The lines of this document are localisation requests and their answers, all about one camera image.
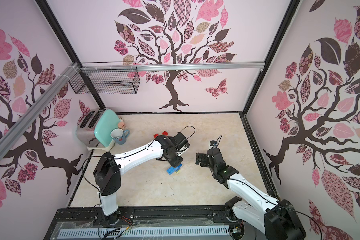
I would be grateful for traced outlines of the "blue long lego brick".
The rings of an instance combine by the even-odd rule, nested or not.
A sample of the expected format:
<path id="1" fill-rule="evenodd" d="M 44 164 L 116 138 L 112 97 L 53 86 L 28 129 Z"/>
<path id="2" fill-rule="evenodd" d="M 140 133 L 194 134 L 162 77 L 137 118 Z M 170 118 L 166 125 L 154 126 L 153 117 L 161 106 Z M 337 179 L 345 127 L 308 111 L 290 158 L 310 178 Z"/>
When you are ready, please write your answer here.
<path id="1" fill-rule="evenodd" d="M 177 167 L 170 167 L 170 168 L 167 169 L 167 173 L 168 173 L 169 175 L 172 175 L 172 174 L 175 173 L 175 170 L 176 170 L 177 168 L 181 168 L 181 167 L 182 167 L 182 164 L 180 164 L 180 165 L 177 166 Z"/>

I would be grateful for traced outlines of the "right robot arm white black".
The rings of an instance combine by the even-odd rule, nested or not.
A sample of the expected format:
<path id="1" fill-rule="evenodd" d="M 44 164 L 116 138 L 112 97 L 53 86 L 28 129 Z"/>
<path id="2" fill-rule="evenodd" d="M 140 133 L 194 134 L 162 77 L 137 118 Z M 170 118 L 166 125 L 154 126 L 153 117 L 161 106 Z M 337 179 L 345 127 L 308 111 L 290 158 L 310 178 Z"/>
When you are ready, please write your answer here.
<path id="1" fill-rule="evenodd" d="M 296 211 L 287 200 L 278 200 L 247 181 L 238 170 L 226 164 L 219 148 L 196 153 L 196 164 L 209 168 L 213 178 L 237 196 L 226 203 L 230 221 L 243 220 L 268 240 L 303 240 L 307 233 Z"/>

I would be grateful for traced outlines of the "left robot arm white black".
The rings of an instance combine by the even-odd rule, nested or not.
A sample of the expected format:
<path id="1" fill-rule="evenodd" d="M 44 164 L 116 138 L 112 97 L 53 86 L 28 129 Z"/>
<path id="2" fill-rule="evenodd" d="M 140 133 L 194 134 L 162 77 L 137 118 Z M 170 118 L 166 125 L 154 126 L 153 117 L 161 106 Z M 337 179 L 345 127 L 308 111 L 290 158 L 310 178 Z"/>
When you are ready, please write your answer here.
<path id="1" fill-rule="evenodd" d="M 122 186 L 122 175 L 147 161 L 156 159 L 176 168 L 181 165 L 182 154 L 189 147 L 188 138 L 178 132 L 173 137 L 158 135 L 149 143 L 125 153 L 102 154 L 93 171 L 93 176 L 103 216 L 115 218 L 120 215 L 117 191 Z"/>

